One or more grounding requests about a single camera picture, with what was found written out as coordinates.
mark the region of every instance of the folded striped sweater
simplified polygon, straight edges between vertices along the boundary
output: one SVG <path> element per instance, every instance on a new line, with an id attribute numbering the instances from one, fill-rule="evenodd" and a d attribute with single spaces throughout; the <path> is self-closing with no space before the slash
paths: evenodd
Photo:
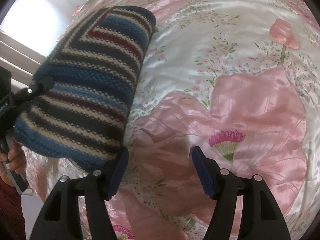
<path id="1" fill-rule="evenodd" d="M 17 119 L 15 139 L 88 172 L 115 158 L 155 25 L 150 11 L 135 6 L 88 15 L 35 73 L 35 82 L 49 75 L 55 84 Z"/>

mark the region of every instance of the large pink flower print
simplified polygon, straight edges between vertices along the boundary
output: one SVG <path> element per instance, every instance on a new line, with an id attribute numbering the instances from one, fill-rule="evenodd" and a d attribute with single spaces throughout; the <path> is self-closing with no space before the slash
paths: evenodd
<path id="1" fill-rule="evenodd" d="M 305 180 L 306 158 L 300 149 L 305 109 L 282 67 L 256 76 L 220 76 L 210 110 L 189 94 L 171 92 L 149 116 L 138 118 L 134 128 L 140 179 L 152 184 L 161 180 L 156 202 L 168 216 L 193 214 L 207 224 L 212 217 L 215 202 L 204 194 L 190 158 L 195 145 L 237 176 L 263 176 L 283 214 Z M 241 204 L 239 197 L 234 235 Z"/>

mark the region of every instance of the red stripe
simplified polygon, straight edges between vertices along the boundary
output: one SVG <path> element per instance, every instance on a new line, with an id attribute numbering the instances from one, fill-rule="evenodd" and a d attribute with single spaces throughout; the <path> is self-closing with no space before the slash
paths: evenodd
<path id="1" fill-rule="evenodd" d="M 107 109 L 107 108 L 105 108 L 103 106 L 99 106 L 99 105 L 96 105 L 94 103 L 91 103 L 91 102 L 88 102 L 88 101 L 84 101 L 84 100 L 81 100 L 81 99 L 78 99 L 78 98 L 73 98 L 73 97 L 68 97 L 68 96 L 64 96 L 64 95 L 61 95 L 61 94 L 57 94 L 57 93 L 54 93 L 52 91 L 47 92 L 47 96 L 49 96 L 50 98 L 54 98 L 56 100 L 64 101 L 66 103 L 75 104 L 75 105 L 78 105 L 80 107 L 83 106 L 85 108 L 89 108 L 89 109 L 95 110 L 97 112 L 106 114 L 106 115 L 108 115 L 110 117 L 115 117 L 120 122 L 125 122 L 125 117 L 123 115 L 117 113 L 115 110 Z"/>
<path id="2" fill-rule="evenodd" d="M 118 38 L 113 35 L 110 35 L 110 34 L 107 34 L 107 33 L 101 33 L 101 32 L 97 32 L 97 31 L 89 31 L 88 34 L 92 37 L 95 37 L 95 38 L 113 41 L 114 43 L 125 47 L 126 49 L 128 49 L 130 52 L 132 52 L 132 54 L 134 54 L 138 58 L 140 63 L 142 63 L 142 56 L 141 56 L 140 52 L 134 46 L 132 46 L 130 43 L 124 41 L 123 39 Z"/>

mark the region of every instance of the human hand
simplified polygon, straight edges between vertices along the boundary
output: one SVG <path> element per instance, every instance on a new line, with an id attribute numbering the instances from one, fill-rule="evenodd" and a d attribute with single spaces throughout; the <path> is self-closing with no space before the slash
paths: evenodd
<path id="1" fill-rule="evenodd" d="M 0 177 L 4 183 L 11 187 L 14 187 L 5 167 L 2 162 L 9 159 L 9 169 L 15 171 L 17 174 L 23 173 L 27 166 L 27 159 L 24 155 L 24 151 L 21 149 L 21 145 L 13 140 L 13 148 L 8 153 L 8 156 L 0 149 Z"/>

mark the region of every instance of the satin bedspread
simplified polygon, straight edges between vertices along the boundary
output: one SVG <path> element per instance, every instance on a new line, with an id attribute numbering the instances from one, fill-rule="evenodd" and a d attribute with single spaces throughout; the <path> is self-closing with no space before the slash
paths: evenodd
<path id="1" fill-rule="evenodd" d="M 118 239 L 201 240 L 215 202 L 190 159 L 199 145 L 238 176 L 261 174 L 298 240 L 320 208 L 320 27 L 302 0 L 88 0 L 73 23 L 112 5 L 157 18 L 127 125 L 130 161 L 106 203 Z M 42 200 L 66 159 L 26 149 Z M 86 239 L 90 231 L 79 198 Z M 232 240 L 239 230 L 237 201 Z"/>

